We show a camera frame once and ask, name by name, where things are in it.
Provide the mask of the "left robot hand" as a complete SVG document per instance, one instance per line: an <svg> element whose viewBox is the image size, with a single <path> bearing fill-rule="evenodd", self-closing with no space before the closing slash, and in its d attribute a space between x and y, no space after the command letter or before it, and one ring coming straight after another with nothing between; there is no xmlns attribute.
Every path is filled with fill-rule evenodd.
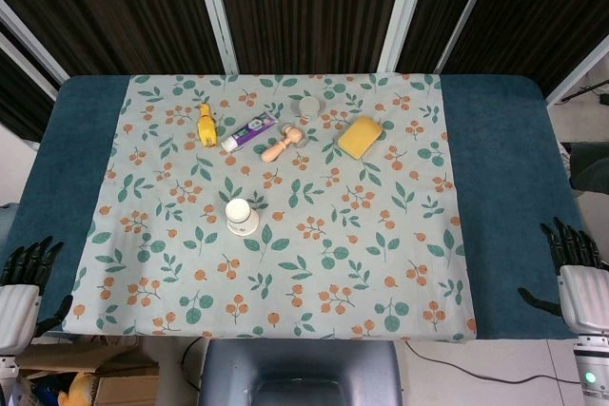
<svg viewBox="0 0 609 406"><path fill-rule="evenodd" d="M49 318L38 318L51 269L62 250L62 242L48 236L28 247L20 246L1 268L1 356L21 354L33 338L58 326L73 303L66 295Z"/></svg>

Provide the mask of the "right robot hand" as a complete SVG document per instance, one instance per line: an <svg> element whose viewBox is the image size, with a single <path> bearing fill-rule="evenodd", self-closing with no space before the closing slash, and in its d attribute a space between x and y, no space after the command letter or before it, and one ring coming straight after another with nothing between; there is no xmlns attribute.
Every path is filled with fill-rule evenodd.
<svg viewBox="0 0 609 406"><path fill-rule="evenodd" d="M526 288L518 293L530 306L561 318L578 335L608 335L608 263L595 240L586 232L554 219L543 223L557 277L558 302L541 300Z"/></svg>

